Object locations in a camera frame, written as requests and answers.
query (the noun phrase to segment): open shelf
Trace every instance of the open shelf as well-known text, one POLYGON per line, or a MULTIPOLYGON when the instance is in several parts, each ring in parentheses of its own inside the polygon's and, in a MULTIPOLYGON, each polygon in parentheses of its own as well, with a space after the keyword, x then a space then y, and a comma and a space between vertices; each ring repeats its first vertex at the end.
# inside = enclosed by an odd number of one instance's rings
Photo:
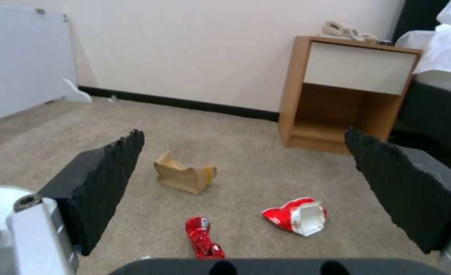
POLYGON ((349 153, 344 131, 352 125, 386 139, 399 96, 304 83, 290 132, 290 145, 349 153))
POLYGON ((292 137, 344 143, 344 130, 348 126, 346 124, 296 121, 292 128, 292 137))

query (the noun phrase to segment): red wrapper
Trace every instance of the red wrapper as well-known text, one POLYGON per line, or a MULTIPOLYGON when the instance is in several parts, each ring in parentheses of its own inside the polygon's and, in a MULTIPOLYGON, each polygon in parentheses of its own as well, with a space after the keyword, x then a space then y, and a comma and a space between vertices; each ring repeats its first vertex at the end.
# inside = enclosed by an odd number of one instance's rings
POLYGON ((282 207, 266 209, 262 214, 279 228, 304 237, 321 231, 327 219, 327 210, 321 206, 321 202, 309 197, 287 202, 282 207))
POLYGON ((197 258, 223 259, 226 257, 222 248, 210 239, 210 222, 208 219, 199 216, 191 217, 185 223, 185 229, 197 258))

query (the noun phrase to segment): wooden nightstand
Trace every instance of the wooden nightstand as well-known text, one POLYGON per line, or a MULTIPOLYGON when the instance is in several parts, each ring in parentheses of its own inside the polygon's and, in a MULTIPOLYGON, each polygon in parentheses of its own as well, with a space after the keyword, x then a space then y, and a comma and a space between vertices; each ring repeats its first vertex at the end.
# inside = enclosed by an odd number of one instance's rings
POLYGON ((285 147, 345 153, 349 126, 386 141, 422 51, 295 38, 278 125, 285 147))

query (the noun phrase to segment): whiteboard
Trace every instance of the whiteboard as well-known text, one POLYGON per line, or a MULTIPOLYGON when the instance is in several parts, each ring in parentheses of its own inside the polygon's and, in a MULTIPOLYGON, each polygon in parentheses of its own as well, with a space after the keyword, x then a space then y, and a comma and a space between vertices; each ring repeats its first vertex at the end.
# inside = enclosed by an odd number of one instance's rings
POLYGON ((65 96, 73 58, 63 14, 0 6, 0 118, 65 96))

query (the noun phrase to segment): black foam pad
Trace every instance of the black foam pad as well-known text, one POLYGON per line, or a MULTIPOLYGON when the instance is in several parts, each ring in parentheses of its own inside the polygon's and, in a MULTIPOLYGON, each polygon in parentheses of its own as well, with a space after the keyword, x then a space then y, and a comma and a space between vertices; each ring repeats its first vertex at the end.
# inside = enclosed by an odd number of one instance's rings
POLYGON ((133 130, 102 148, 79 153, 39 194, 58 202, 73 245, 90 254, 121 201, 139 153, 144 133, 133 130))
POLYGON ((435 165, 437 160, 420 150, 381 142, 352 128, 345 140, 356 168, 392 221, 422 252, 444 249, 451 238, 451 170, 435 165))

